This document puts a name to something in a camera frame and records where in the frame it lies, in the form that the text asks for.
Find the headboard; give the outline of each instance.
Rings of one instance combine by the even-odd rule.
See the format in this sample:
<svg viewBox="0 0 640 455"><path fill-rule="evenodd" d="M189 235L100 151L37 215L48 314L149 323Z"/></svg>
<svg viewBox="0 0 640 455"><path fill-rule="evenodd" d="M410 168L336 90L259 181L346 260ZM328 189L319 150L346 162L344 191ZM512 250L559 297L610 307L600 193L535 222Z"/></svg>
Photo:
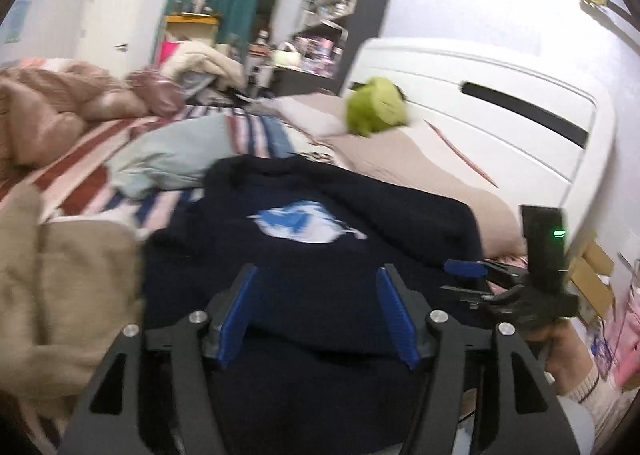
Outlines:
<svg viewBox="0 0 640 455"><path fill-rule="evenodd" d="M577 70L505 48L427 38L365 42L342 95L384 76L410 119L438 127L517 204L561 206L575 237L604 174L615 112Z"/></svg>

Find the striped blanket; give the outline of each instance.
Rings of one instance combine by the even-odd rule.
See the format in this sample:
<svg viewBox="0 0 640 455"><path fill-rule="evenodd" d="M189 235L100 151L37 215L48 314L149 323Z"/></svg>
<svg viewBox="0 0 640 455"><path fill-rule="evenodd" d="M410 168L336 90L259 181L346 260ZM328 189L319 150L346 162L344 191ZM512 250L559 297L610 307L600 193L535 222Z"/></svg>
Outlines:
<svg viewBox="0 0 640 455"><path fill-rule="evenodd" d="M170 118L145 117L135 120L104 122L85 134L68 154L45 168L26 176L43 194L43 220L54 214L93 215L103 211L123 208L135 216L146 231L166 226L175 209L185 206L202 196L202 189L180 191L156 191L142 201L130 200L115 191L108 182L104 162L130 142L136 127L153 124L154 128L182 119L197 118L217 108L188 106ZM302 133L288 127L271 116L247 114L242 109L220 109L230 119L230 132L236 150L260 158L284 158L301 153L310 159L331 161L331 151L319 153ZM0 186L0 208L6 195L24 177L5 181Z"/></svg>

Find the door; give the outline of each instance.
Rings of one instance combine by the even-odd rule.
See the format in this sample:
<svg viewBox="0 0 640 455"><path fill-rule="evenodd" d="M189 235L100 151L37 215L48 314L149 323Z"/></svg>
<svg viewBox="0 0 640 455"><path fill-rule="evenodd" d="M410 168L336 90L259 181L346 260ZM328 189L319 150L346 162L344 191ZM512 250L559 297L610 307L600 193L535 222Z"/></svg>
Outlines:
<svg viewBox="0 0 640 455"><path fill-rule="evenodd" d="M122 78L130 72L127 51L142 0L93 0L82 18L76 56Z"/></svg>

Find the blue and white print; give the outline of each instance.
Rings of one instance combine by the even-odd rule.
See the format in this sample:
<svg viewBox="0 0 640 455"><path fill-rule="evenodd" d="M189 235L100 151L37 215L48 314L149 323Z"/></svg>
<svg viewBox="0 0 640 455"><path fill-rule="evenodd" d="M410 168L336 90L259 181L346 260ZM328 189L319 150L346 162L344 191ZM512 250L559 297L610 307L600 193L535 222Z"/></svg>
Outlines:
<svg viewBox="0 0 640 455"><path fill-rule="evenodd" d="M345 233L353 233L359 240L367 238L361 231L336 219L320 203L311 200L261 210L249 218L254 219L266 235L306 244L328 244Z"/></svg>

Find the bolt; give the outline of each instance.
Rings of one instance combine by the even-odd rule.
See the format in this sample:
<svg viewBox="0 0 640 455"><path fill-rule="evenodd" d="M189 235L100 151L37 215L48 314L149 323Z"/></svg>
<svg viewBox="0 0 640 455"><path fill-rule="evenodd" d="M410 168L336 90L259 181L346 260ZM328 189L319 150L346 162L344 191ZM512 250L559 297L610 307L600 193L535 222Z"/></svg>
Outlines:
<svg viewBox="0 0 640 455"><path fill-rule="evenodd" d="M138 327L135 323L129 324L122 329L122 333L127 338L132 338L133 336L137 336L140 332L140 327Z"/></svg>
<svg viewBox="0 0 640 455"><path fill-rule="evenodd" d="M502 334L503 336L513 336L516 332L516 327L511 325L511 323L507 323L506 321L503 321L498 325L498 330L500 331L500 334Z"/></svg>
<svg viewBox="0 0 640 455"><path fill-rule="evenodd" d="M194 325L205 323L208 318L207 313L202 310L194 311L189 315L189 321Z"/></svg>
<svg viewBox="0 0 640 455"><path fill-rule="evenodd" d="M449 315L443 310L432 310L429 318L433 323L445 323L449 319Z"/></svg>

